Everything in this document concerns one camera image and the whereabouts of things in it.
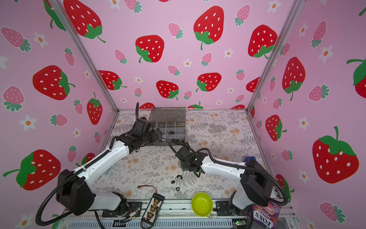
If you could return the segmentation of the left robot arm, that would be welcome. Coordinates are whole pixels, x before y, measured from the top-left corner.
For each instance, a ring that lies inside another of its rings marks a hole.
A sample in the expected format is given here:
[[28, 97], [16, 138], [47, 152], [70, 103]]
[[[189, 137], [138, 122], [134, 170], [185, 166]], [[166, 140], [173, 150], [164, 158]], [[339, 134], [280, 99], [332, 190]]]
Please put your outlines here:
[[[132, 129], [119, 136], [114, 136], [109, 147], [98, 156], [73, 171], [66, 169], [58, 176], [58, 186], [47, 196], [36, 213], [36, 224], [47, 226], [68, 215], [79, 216], [87, 211], [109, 210], [117, 216], [126, 215], [129, 207], [127, 199], [123, 195], [116, 192], [93, 193], [91, 187], [120, 159], [161, 140], [160, 129], [154, 129], [152, 123], [145, 117], [137, 117]], [[52, 220], [43, 221], [43, 211], [52, 197], [56, 197], [56, 200], [68, 212]]]

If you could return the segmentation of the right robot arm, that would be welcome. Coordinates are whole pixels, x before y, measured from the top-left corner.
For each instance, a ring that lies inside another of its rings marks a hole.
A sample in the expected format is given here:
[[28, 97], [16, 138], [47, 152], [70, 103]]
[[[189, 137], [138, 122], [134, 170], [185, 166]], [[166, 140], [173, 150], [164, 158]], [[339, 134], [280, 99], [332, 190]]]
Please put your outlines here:
[[213, 157], [208, 148], [194, 151], [188, 143], [169, 142], [168, 145], [180, 160], [183, 171], [197, 177], [214, 174], [240, 182], [244, 190], [231, 195], [228, 210], [221, 210], [224, 214], [241, 216], [253, 205], [267, 207], [271, 202], [286, 206], [289, 203], [281, 184], [253, 159], [235, 163]]

